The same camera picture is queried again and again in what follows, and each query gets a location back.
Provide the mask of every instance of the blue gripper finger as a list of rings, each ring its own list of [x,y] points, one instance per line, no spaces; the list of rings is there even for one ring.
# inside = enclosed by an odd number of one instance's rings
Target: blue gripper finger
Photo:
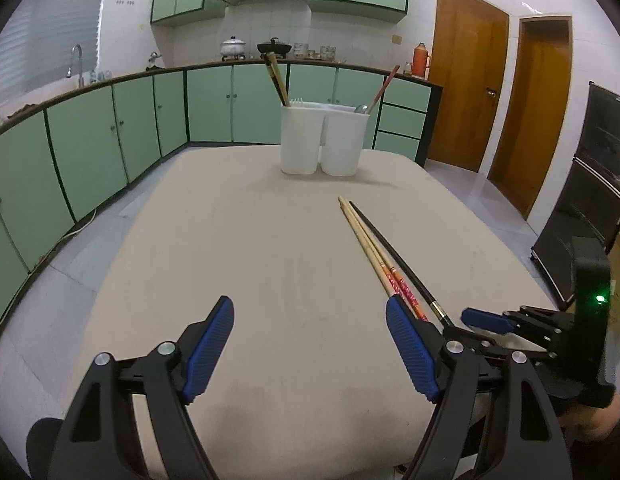
[[[394,297],[385,306],[385,319],[414,388],[430,402],[436,402],[440,390],[435,379],[434,360]]]
[[[230,298],[225,298],[214,317],[206,321],[209,321],[207,330],[203,332],[201,340],[187,359],[186,384],[181,390],[187,403],[205,392],[225,342],[232,332],[234,305]]]
[[[467,326],[482,328],[495,334],[509,334],[516,328],[507,317],[475,308],[466,308],[461,314],[461,321]]]

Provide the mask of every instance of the cooking pot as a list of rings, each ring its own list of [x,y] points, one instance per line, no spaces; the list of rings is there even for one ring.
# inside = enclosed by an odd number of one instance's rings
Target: cooking pot
[[[292,45],[288,45],[287,43],[279,43],[279,38],[272,38],[268,43],[258,44],[257,48],[261,54],[274,52],[277,56],[281,56],[285,59],[285,55],[292,50]]]
[[[233,36],[221,44],[221,60],[225,61],[228,57],[245,59],[245,41],[237,40]]]

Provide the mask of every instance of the human hand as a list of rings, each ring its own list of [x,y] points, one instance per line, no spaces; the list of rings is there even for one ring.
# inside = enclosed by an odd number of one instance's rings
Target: human hand
[[[620,394],[616,392],[607,408],[577,404],[558,418],[564,428],[576,428],[581,442],[605,440],[620,420]]]

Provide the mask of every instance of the white plastic container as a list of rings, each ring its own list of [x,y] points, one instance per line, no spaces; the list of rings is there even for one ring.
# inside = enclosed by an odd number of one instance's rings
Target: white plastic container
[[[281,107],[281,171],[312,174],[316,171],[321,131],[327,113],[320,104]]]
[[[327,110],[321,169],[331,176],[352,176],[357,172],[370,116],[356,114],[354,110],[344,106]]]

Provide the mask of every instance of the orange thermos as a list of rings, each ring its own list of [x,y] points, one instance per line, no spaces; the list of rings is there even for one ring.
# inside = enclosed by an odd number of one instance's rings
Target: orange thermos
[[[427,48],[423,43],[414,49],[414,57],[412,59],[412,75],[420,78],[425,78],[426,68],[429,68],[428,59],[430,55],[427,52]]]

